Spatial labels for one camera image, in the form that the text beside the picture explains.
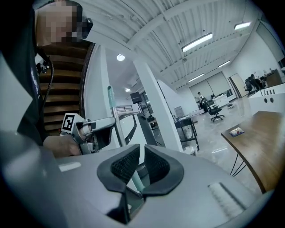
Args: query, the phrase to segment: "person's hand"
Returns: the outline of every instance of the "person's hand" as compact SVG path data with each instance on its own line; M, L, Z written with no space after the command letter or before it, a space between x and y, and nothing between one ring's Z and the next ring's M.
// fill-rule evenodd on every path
M80 155L79 146L71 135L49 136L44 140L44 147L51 150L55 157Z

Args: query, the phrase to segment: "black monitor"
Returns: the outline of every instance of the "black monitor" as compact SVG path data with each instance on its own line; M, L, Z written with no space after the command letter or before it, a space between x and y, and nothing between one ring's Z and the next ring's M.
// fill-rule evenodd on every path
M137 103L143 101L139 92L135 92L135 93L130 94L130 97L132 98L133 104L137 104Z

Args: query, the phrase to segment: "fluorescent light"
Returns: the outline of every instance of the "fluorescent light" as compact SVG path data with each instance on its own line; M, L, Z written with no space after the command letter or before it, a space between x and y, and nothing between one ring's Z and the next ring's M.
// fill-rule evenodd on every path
M195 77L195 78L193 78L193 79L189 80L189 81L188 81L188 83L189 83L189 82L191 82L191 81L196 80L197 78L199 78L199 77L201 77L201 76L203 76L203 75L204 75L204 74L201 74L201 75L199 75L199 76L197 76L197 77Z
M124 59L125 59L125 57L123 55L118 54L118 56L117 56L118 61L123 61Z
M190 50L191 48L194 48L195 46L197 46L197 45L199 45L199 44L201 44L201 43L211 39L212 37L213 37L213 33L208 33L207 35L200 37L199 39L191 42L190 44L185 45L182 48L182 51L186 52L186 51Z
M219 68L222 67L222 66L224 66L224 65L226 65L226 64L228 64L229 62L230 62L230 60L227 61L227 62L225 62L225 63L223 63L222 65L219 65Z
M236 24L235 25L235 30L242 29L242 28L245 28L245 27L248 27L248 26L250 26L250 22L244 22L244 23L241 23L241 24Z

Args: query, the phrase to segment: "wooden staircase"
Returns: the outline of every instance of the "wooden staircase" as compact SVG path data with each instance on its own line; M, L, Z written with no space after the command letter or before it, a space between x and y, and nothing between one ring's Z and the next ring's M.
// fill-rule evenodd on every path
M79 113L81 85L87 71L93 43L51 44L43 47L54 67L53 82L44 107L45 129L59 135L65 113ZM40 74L43 98L49 85L51 70Z

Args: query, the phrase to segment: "door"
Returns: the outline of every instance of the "door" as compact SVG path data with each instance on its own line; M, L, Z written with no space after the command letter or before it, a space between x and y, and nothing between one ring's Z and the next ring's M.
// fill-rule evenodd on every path
M236 73L230 77L231 82L233 83L233 87L237 90L240 97L243 97L247 94L247 92L244 90L244 87L246 88L246 85L244 81L240 78L240 76Z

